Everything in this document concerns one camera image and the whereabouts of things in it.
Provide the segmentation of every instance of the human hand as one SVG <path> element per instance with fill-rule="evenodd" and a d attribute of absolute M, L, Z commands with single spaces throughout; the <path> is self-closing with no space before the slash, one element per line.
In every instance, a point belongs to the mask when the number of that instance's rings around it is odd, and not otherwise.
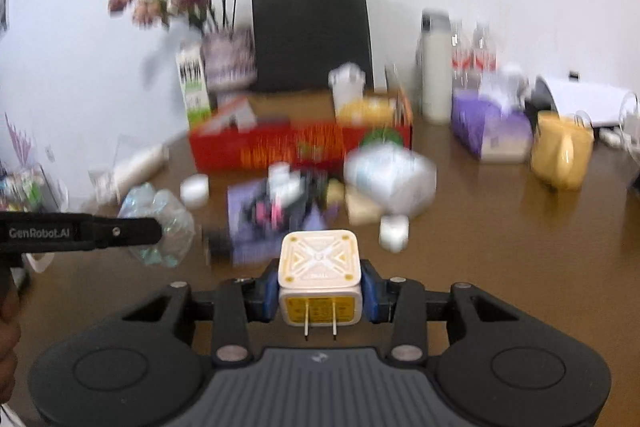
<path fill-rule="evenodd" d="M 20 299 L 12 280 L 0 306 L 0 404 L 8 402 L 14 392 L 14 374 L 18 365 L 14 347 L 20 340 L 19 311 Z"/>

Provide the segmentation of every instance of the wooden table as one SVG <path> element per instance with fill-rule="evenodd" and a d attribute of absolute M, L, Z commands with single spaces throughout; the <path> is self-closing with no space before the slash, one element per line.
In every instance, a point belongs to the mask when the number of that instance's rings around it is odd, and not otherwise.
<path fill-rule="evenodd" d="M 399 254 L 378 245 L 376 225 L 354 227 L 361 256 L 384 277 L 418 279 L 446 291 L 470 281 L 523 311 L 589 344 L 609 363 L 612 390 L 598 425 L 640 425 L 640 200 L 626 186 L 637 170 L 622 152 L 597 146 L 580 192 L 553 193 L 527 166 L 482 165 L 450 135 L 448 128 L 418 124 L 414 147 L 438 166 L 433 205 L 412 220 L 409 245 Z M 172 148 L 168 169 L 154 179 L 174 192 L 194 173 L 185 140 Z M 256 177 L 247 172 L 214 174 L 212 197 L 196 217 L 206 227 L 226 223 L 227 185 Z M 345 216 L 338 227 L 348 227 Z M 233 269 L 205 266 L 194 245 L 176 269 L 145 268 L 125 251 L 60 254 L 34 280 L 22 311 L 20 365 L 11 405 L 27 422 L 36 418 L 27 391 L 28 368 L 47 346 L 68 337 L 174 280 L 196 290 L 229 277 L 257 275 L 264 266 Z M 251 325 L 255 344 L 278 339 L 302 345 L 299 328 Z M 207 352 L 210 326 L 198 326 L 194 347 Z M 430 349 L 446 347 L 442 325 L 430 325 Z M 361 323 L 342 328 L 338 343 L 380 343 L 388 327 Z M 307 346 L 330 344 L 324 328 Z"/>

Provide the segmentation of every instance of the open box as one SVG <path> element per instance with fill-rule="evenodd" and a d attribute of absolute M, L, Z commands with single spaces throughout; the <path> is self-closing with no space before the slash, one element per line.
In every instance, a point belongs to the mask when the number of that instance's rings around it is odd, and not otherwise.
<path fill-rule="evenodd" d="M 350 150 L 370 141 L 392 140 L 411 148 L 413 116 L 404 93 L 390 90 L 375 96 L 396 100 L 389 126 L 341 126 L 328 90 L 236 98 L 190 132 L 196 168 L 264 169 L 285 161 L 336 171 Z"/>

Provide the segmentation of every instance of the flower pot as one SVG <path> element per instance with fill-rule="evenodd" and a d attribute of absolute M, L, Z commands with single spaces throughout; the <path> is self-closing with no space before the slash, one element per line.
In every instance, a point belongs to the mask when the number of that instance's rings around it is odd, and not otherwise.
<path fill-rule="evenodd" d="M 243 26 L 208 34 L 202 41 L 207 90 L 223 92 L 244 89 L 257 78 L 254 37 Z"/>

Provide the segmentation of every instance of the metal bolt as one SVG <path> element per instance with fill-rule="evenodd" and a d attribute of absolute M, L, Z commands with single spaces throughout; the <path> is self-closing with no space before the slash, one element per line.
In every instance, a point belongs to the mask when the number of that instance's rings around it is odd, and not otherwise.
<path fill-rule="evenodd" d="M 401 344 L 391 350 L 391 356 L 400 362 L 415 362 L 422 358 L 422 350 L 411 344 Z"/>
<path fill-rule="evenodd" d="M 236 344 L 226 344 L 216 351 L 216 356 L 223 362 L 240 362 L 248 355 L 249 351 L 245 347 L 236 346 Z"/>

